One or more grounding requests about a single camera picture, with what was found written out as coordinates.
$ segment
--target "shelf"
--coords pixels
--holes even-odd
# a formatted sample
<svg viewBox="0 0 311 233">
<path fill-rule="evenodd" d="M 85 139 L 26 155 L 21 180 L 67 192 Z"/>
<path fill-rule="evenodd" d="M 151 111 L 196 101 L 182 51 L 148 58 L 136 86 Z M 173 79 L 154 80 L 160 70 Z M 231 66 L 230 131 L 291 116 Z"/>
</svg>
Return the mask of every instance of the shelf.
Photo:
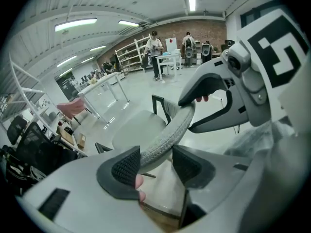
<svg viewBox="0 0 311 233">
<path fill-rule="evenodd" d="M 122 66 L 122 67 L 123 67 L 123 68 L 124 68 L 124 67 L 129 67 L 129 66 L 131 66 L 131 65 L 135 65 L 135 64 L 138 64 L 138 63 L 140 64 L 140 61 L 133 62 L 133 63 L 131 63 L 131 64 L 128 64 L 128 65 Z"/>
<path fill-rule="evenodd" d="M 148 39 L 150 39 L 149 36 L 148 36 L 148 37 L 145 37 L 145 38 L 142 38 L 142 39 L 138 40 L 137 42 L 144 41 L 144 40 L 148 40 Z"/>
<path fill-rule="evenodd" d="M 128 58 L 128 59 L 121 60 L 120 63 L 122 63 L 122 62 L 124 62 L 124 61 L 127 61 L 127 60 L 130 60 L 130 59 L 133 59 L 133 58 L 137 58 L 137 57 L 139 57 L 139 55 L 133 56 L 133 57 Z"/>
<path fill-rule="evenodd" d="M 137 68 L 135 68 L 135 69 L 129 70 L 129 72 L 135 72 L 135 71 L 138 71 L 138 70 L 143 70 L 143 68 L 137 67 Z"/>
<path fill-rule="evenodd" d="M 128 48 L 128 47 L 133 46 L 133 45 L 135 45 L 135 42 L 132 42 L 132 43 L 126 45 L 125 47 L 120 48 L 119 50 L 116 50 L 116 52 L 119 52 L 119 51 L 121 51 L 122 49 Z"/>
<path fill-rule="evenodd" d="M 121 54 L 121 55 L 118 55 L 118 57 L 120 58 L 120 57 L 122 57 L 123 55 L 127 55 L 127 54 L 132 53 L 132 52 L 135 52 L 135 51 L 137 51 L 137 49 L 133 49 L 133 50 L 130 50 L 130 51 L 126 52 L 126 53 L 123 53 L 123 54 Z"/>
</svg>

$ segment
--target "backpack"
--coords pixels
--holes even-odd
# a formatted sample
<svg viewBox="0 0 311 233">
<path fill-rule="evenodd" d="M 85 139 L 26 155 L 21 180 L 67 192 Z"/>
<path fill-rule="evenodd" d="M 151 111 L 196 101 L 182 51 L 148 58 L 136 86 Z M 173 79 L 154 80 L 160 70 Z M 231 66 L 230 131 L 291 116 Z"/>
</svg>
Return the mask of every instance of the backpack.
<svg viewBox="0 0 311 233">
<path fill-rule="evenodd" d="M 190 38 L 188 38 L 185 42 L 185 46 L 186 48 L 192 48 L 192 41 Z"/>
</svg>

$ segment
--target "black gripper pad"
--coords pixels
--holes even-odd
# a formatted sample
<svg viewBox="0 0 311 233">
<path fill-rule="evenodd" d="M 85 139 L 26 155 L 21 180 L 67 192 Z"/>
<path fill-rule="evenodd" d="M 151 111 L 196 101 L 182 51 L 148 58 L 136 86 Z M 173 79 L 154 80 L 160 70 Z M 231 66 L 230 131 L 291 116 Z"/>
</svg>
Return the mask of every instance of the black gripper pad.
<svg viewBox="0 0 311 233">
<path fill-rule="evenodd" d="M 136 175 L 140 169 L 140 147 L 108 159 L 98 168 L 96 177 L 99 185 L 111 196 L 122 200 L 139 200 L 135 190 Z"/>
<path fill-rule="evenodd" d="M 215 176 L 215 167 L 181 146 L 173 146 L 173 167 L 186 188 L 203 188 Z"/>
</svg>

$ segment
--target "bag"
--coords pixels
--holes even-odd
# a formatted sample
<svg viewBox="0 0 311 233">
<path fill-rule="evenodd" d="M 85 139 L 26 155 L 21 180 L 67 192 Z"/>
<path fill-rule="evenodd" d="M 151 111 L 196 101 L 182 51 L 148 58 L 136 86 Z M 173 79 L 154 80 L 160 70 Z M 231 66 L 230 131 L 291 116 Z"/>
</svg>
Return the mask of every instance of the bag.
<svg viewBox="0 0 311 233">
<path fill-rule="evenodd" d="M 141 59 L 141 68 L 145 69 L 147 67 L 147 65 L 148 65 L 148 57 L 149 56 L 147 54 L 145 54 L 145 56 L 142 57 L 142 59 Z"/>
<path fill-rule="evenodd" d="M 185 42 L 185 46 L 186 48 L 192 48 L 192 41 L 190 38 L 188 38 Z"/>
<path fill-rule="evenodd" d="M 72 135 L 73 134 L 73 130 L 69 127 L 65 127 L 64 131 L 66 131 L 68 134 Z"/>
</svg>

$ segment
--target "man in white shirt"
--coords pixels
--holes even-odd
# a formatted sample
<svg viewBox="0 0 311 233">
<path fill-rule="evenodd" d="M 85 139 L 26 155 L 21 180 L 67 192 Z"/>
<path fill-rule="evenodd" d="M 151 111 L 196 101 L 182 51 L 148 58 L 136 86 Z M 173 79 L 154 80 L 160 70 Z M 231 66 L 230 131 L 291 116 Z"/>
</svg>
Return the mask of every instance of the man in white shirt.
<svg viewBox="0 0 311 233">
<path fill-rule="evenodd" d="M 162 49 L 163 49 L 162 43 L 159 39 L 157 39 L 157 31 L 152 31 L 151 39 L 149 39 L 146 43 L 146 48 L 145 48 L 143 57 L 145 57 L 147 51 L 149 50 L 150 56 L 152 59 L 152 65 L 154 68 L 154 73 L 155 73 L 154 81 L 159 81 L 159 68 L 157 65 L 156 57 L 161 55 L 160 51 Z M 163 74 L 163 67 L 160 67 L 160 68 L 161 68 L 162 76 L 165 76 L 165 74 Z"/>
<path fill-rule="evenodd" d="M 186 36 L 183 38 L 183 46 L 184 47 L 185 47 L 185 43 L 186 43 L 187 39 L 190 39 L 190 41 L 192 42 L 192 50 L 193 50 L 195 47 L 195 40 L 192 37 L 192 35 L 190 34 L 190 32 L 187 32 Z M 186 58 L 185 57 L 185 65 L 191 67 L 192 66 L 192 58 Z"/>
</svg>

